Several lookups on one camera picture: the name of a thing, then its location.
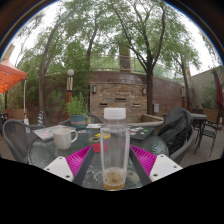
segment patio umbrella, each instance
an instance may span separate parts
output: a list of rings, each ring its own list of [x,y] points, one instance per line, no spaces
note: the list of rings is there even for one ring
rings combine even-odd
[[[16,85],[18,82],[25,80],[24,82],[24,115],[26,119],[25,112],[25,85],[26,85],[26,77],[27,73],[19,70],[15,66],[13,66],[9,58],[0,62],[0,93],[5,93],[11,87]]]
[[[223,103],[222,88],[221,88],[219,77],[217,75],[217,72],[216,72],[215,68],[213,68],[213,75],[214,75],[214,78],[215,78],[216,89],[217,89],[218,111],[221,111],[222,110],[222,103]]]

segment paper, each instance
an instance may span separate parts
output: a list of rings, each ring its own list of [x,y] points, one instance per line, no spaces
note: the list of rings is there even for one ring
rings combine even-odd
[[[101,128],[102,124],[88,124],[86,128]]]

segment patio chair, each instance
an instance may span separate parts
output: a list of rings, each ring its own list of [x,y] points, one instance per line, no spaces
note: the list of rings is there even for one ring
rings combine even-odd
[[[189,133],[189,136],[188,136],[189,138],[186,139],[184,145],[181,148],[179,148],[176,152],[174,152],[173,154],[171,154],[169,156],[169,158],[172,159],[175,163],[180,164],[180,162],[184,158],[186,151],[188,150],[191,143],[193,142],[193,139],[194,139],[193,131],[194,131],[194,129],[192,126],[191,132]]]
[[[87,124],[102,124],[103,121],[93,114],[86,114],[88,116]]]
[[[202,140],[202,137],[203,137],[203,135],[204,135],[204,136],[213,138],[213,142],[212,142],[212,146],[211,146],[211,153],[210,153],[209,157],[211,156],[213,147],[214,147],[214,145],[215,145],[215,140],[216,140],[217,130],[219,129],[219,120],[220,120],[220,116],[221,116],[221,111],[218,112],[218,116],[217,116],[217,120],[216,120],[216,122],[207,120],[207,121],[206,121],[207,123],[205,123],[205,122],[203,123],[202,130],[201,130],[201,132],[200,132],[200,139],[199,139],[199,142],[198,142],[198,144],[197,144],[197,147],[196,147],[196,149],[195,149],[195,151],[194,151],[194,154],[196,153],[197,150],[200,149],[201,140]],[[214,131],[205,129],[206,126],[213,128]]]
[[[1,133],[1,136],[3,136],[3,125],[2,125],[2,121],[0,121],[0,133]]]
[[[33,130],[45,128],[44,125],[27,125],[17,120],[7,120],[3,125],[3,136],[17,162],[28,162],[28,151],[37,138]]]
[[[88,119],[86,120],[86,124],[102,124],[103,121],[93,114],[86,114],[88,116]],[[71,119],[67,119],[65,121],[61,121],[58,123],[59,125],[65,125],[65,126],[71,126]]]
[[[193,109],[192,109],[192,113],[203,114],[203,109],[201,109],[201,108],[193,108]],[[194,120],[194,121],[193,121],[193,127],[194,127],[194,130],[198,132],[198,134],[197,134],[197,138],[196,138],[196,140],[195,140],[195,143],[197,142],[197,140],[198,140],[198,136],[200,135],[202,122],[203,122],[203,121],[199,121],[199,120]]]
[[[182,107],[176,107],[169,112],[158,136],[166,143],[170,156],[189,140],[192,135],[192,123],[193,116]]]

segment white mug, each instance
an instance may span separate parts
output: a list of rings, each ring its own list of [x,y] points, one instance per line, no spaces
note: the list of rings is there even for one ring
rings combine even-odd
[[[71,133],[75,132],[76,136],[72,140]],[[68,149],[71,143],[78,138],[78,133],[75,130],[70,130],[69,128],[58,128],[53,131],[54,143],[58,149]]]

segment potted plant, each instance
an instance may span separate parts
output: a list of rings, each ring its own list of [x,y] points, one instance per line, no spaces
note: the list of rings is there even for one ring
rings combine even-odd
[[[71,97],[71,102],[66,104],[66,110],[71,119],[71,126],[75,128],[85,127],[88,108],[81,92],[78,96]]]

